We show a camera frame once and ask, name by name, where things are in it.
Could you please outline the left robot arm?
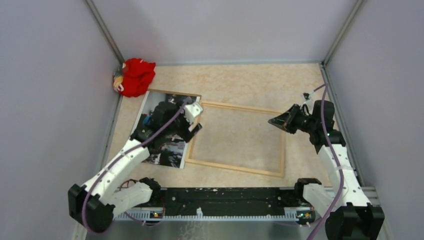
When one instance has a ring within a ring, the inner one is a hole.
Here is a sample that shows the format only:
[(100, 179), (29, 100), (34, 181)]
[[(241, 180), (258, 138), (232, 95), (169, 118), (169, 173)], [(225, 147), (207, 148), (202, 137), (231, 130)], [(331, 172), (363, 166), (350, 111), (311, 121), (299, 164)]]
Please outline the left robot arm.
[(67, 192), (68, 213), (76, 222), (94, 234), (104, 233), (115, 218), (129, 209), (160, 202), (161, 186), (150, 177), (136, 180), (121, 189), (129, 174), (140, 163), (160, 150), (168, 137), (179, 137), (185, 143), (202, 129), (195, 123), (203, 108), (190, 97), (171, 103), (161, 101), (152, 114), (139, 116), (123, 148), (95, 176), (82, 185), (74, 184)]

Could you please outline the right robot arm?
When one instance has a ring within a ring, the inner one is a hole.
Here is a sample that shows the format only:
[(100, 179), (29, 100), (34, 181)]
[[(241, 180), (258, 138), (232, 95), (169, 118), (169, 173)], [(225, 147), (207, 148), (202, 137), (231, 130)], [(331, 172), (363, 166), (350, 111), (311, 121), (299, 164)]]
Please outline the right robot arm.
[(308, 134), (326, 167), (334, 196), (316, 178), (300, 178), (294, 185), (294, 202), (299, 206), (310, 204), (320, 215), (309, 239), (324, 227), (329, 240), (376, 240), (385, 220), (384, 211), (364, 193), (349, 160), (343, 134), (334, 127), (334, 116), (332, 102), (308, 100), (303, 105), (293, 104), (268, 123), (289, 134)]

